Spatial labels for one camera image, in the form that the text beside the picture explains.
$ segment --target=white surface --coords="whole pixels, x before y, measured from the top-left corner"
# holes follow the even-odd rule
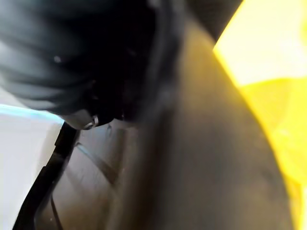
[[[54,115],[0,105],[0,229],[12,229],[26,195],[54,150],[61,126],[62,120]]]

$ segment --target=black plastic part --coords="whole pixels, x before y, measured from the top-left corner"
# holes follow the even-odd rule
[[[13,230],[35,229],[35,213],[46,195],[51,191],[55,181],[60,177],[65,161],[71,154],[77,135],[77,130],[71,128],[66,123],[63,124],[55,143],[56,148],[26,196]]]

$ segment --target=gray fabric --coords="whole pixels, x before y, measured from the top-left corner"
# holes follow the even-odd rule
[[[84,108],[89,79],[62,67],[84,45],[59,22],[108,2],[0,0],[0,86],[32,109],[67,115]]]

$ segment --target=yellow surface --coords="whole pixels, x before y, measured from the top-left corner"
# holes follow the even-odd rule
[[[307,0],[246,0],[214,52],[261,123],[307,230]]]

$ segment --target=blurry object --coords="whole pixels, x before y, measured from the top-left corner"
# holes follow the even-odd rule
[[[214,52],[261,123],[307,229],[307,2],[246,0]]]
[[[291,230],[267,139],[182,1],[160,1],[139,148],[108,230]]]

